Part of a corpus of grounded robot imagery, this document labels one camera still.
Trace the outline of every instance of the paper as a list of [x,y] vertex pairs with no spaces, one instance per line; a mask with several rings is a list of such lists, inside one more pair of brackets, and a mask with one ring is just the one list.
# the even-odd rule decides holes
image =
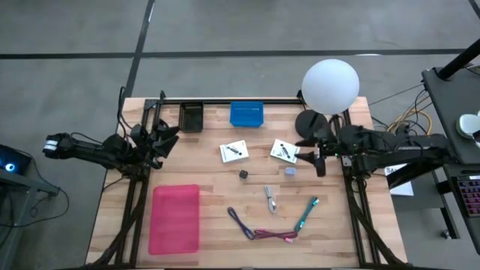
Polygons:
[[[385,175],[387,176],[387,175],[393,173],[394,171],[405,167],[406,165],[407,164],[404,163],[404,164],[398,164],[398,165],[394,165],[394,166],[387,166],[387,167],[385,167]],[[396,188],[392,188],[390,190],[390,194],[391,195],[401,195],[401,196],[413,196],[412,183],[407,182],[405,184],[399,185]]]

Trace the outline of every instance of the blue container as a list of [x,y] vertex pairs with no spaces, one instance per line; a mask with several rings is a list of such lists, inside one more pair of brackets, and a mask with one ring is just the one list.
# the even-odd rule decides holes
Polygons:
[[234,127],[258,128],[263,124],[263,103],[232,102],[230,104],[230,123]]

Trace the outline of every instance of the white sphere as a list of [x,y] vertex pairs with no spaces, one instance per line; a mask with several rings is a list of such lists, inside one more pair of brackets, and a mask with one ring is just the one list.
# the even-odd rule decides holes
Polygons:
[[301,92],[305,102],[317,113],[341,113],[359,94],[359,75],[344,61],[328,59],[316,63],[305,74]]

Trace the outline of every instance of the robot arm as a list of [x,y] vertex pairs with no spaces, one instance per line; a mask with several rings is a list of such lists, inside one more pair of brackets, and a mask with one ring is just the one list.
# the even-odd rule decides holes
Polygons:
[[47,158],[78,158],[109,170],[117,169],[122,174],[135,175],[144,164],[159,170],[163,163],[158,158],[168,157],[179,139],[176,136],[178,132],[179,127],[169,127],[161,119],[151,133],[141,124],[136,124],[130,132],[135,146],[118,134],[99,144],[75,139],[68,133],[57,133],[46,137],[43,153]]
[[362,126],[342,127],[337,136],[327,125],[297,146],[316,147],[316,151],[295,156],[316,167],[317,176],[325,176],[325,158],[341,156],[357,177],[369,178],[376,169],[409,164],[388,176],[390,188],[401,185],[452,160],[448,140],[440,134],[410,136],[407,126],[397,134],[368,130]]

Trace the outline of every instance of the concrete floor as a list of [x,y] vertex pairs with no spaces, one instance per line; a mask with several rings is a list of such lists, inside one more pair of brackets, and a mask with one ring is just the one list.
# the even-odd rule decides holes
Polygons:
[[[2,53],[132,53],[147,0],[0,0]],[[204,50],[389,50],[468,47],[480,21],[467,0],[157,0],[145,52]],[[419,83],[425,68],[454,55],[143,59],[134,97],[293,96],[315,62],[349,62],[360,95],[376,101]],[[49,160],[47,134],[79,131],[102,140],[115,126],[116,98],[131,59],[0,60],[0,143],[32,153],[40,171],[70,195],[62,218],[28,227],[14,269],[80,266],[85,259],[105,170]],[[409,91],[370,108],[391,122],[414,100]],[[433,130],[443,132],[432,107]],[[460,240],[438,236],[440,211],[398,212],[410,263],[477,269],[480,256],[448,198]],[[65,200],[41,206],[43,217]]]

